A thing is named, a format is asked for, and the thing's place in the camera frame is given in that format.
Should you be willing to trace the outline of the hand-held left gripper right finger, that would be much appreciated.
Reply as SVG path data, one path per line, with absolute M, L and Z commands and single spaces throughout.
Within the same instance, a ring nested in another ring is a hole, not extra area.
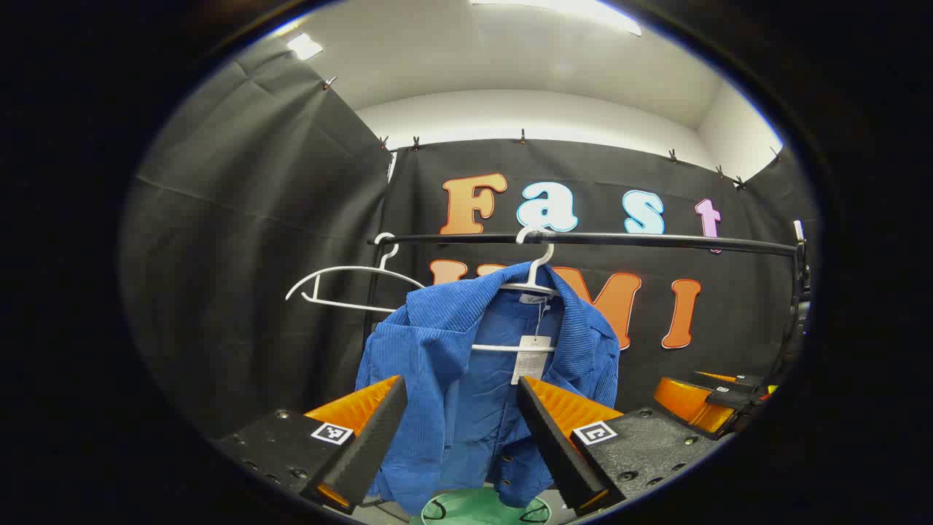
M 659 409 L 623 414 L 532 376 L 518 382 L 518 405 L 553 484 L 577 516 L 640 499 L 719 448 Z

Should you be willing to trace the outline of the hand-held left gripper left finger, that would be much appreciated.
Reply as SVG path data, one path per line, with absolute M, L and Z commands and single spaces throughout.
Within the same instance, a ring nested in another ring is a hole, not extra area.
M 382 466 L 407 408 L 401 375 L 306 413 L 277 409 L 216 440 L 252 474 L 350 515 Z

